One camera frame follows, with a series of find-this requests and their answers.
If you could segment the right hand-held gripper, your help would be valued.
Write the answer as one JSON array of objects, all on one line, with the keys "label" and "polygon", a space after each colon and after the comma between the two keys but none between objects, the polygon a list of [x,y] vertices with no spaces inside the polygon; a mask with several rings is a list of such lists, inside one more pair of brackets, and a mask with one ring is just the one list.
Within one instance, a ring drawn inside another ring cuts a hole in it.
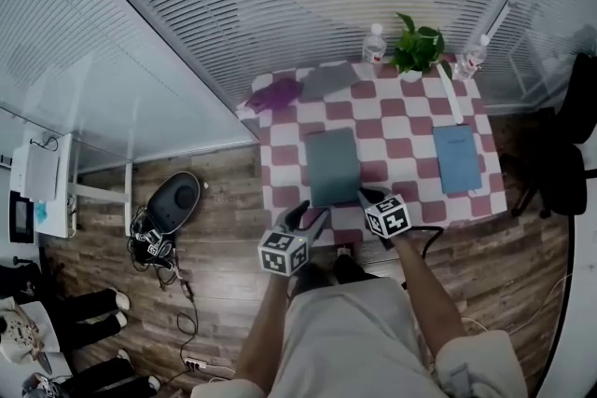
[{"label": "right hand-held gripper", "polygon": [[357,196],[369,231],[385,250],[391,250],[392,238],[411,229],[406,202],[400,194],[394,195],[385,188],[359,188]]}]

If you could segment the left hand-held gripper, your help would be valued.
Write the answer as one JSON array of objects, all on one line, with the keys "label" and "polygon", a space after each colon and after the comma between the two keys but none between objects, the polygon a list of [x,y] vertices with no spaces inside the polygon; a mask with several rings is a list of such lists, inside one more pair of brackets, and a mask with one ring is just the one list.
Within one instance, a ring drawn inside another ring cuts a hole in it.
[{"label": "left hand-held gripper", "polygon": [[321,236],[330,210],[323,209],[306,228],[300,228],[303,215],[310,202],[304,200],[284,219],[278,219],[272,229],[267,229],[257,246],[261,269],[290,277],[310,261],[313,243]]}]

